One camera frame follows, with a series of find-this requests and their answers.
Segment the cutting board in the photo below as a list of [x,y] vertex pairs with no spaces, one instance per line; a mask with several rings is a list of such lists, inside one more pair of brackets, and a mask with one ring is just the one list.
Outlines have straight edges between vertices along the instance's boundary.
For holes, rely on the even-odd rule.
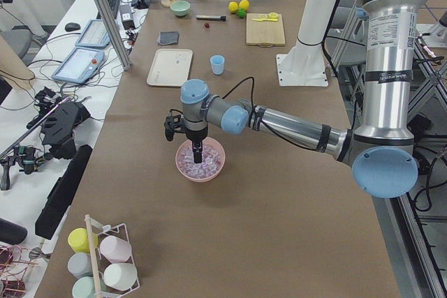
[[260,13],[247,13],[247,45],[259,45],[272,47],[274,45],[286,45],[282,15],[278,15],[278,21],[253,21],[259,18]]

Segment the black box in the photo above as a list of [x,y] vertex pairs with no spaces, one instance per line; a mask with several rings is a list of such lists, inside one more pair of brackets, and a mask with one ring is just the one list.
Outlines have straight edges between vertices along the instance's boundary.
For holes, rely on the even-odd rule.
[[119,13],[121,15],[121,22],[125,30],[135,28],[135,22],[133,22],[132,7],[126,3],[119,7]]

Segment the label on robot arm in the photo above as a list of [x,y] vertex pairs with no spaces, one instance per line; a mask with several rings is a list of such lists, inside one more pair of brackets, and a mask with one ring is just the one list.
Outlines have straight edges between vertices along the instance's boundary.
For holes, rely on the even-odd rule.
[[403,12],[375,17],[369,21],[367,49],[413,49],[415,35],[416,13]]

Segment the pink cup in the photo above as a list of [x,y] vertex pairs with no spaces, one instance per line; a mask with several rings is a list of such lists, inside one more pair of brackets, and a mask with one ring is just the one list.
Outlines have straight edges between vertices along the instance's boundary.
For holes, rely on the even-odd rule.
[[132,246],[126,240],[110,235],[101,242],[99,251],[110,263],[125,263],[132,255]]

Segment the black mouse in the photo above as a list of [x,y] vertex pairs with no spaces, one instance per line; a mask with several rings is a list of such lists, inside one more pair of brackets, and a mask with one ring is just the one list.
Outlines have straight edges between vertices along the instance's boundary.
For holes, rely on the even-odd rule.
[[65,25],[65,31],[77,31],[78,29],[81,29],[81,25],[76,22],[69,22]]

